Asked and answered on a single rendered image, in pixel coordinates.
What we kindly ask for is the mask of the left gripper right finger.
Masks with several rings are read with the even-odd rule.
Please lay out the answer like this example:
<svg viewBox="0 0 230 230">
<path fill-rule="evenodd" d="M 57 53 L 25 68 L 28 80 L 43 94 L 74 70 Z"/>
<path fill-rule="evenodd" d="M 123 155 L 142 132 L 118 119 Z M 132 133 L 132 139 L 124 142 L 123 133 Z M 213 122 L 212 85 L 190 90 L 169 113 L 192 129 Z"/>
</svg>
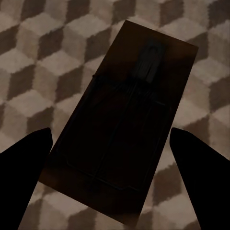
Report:
<svg viewBox="0 0 230 230">
<path fill-rule="evenodd" d="M 169 144 L 201 229 L 230 230 L 230 161 L 175 127 Z"/>
</svg>

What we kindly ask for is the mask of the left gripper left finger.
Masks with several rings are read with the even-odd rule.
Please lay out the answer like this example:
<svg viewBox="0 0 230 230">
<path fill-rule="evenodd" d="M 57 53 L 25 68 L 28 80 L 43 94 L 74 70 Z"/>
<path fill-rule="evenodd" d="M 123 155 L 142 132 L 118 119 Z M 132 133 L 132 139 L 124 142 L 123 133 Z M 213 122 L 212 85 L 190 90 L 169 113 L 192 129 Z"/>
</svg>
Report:
<svg viewBox="0 0 230 230">
<path fill-rule="evenodd" d="M 18 230 L 52 146 L 47 127 L 0 154 L 0 230 Z"/>
</svg>

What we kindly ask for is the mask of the mousetrap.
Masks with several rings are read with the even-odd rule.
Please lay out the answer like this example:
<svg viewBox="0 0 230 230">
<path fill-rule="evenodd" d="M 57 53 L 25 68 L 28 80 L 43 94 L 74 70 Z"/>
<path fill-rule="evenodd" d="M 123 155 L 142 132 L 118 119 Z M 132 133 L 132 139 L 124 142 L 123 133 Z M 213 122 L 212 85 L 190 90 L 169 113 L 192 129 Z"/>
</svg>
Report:
<svg viewBox="0 0 230 230">
<path fill-rule="evenodd" d="M 38 182 L 135 230 L 198 49 L 126 20 Z"/>
</svg>

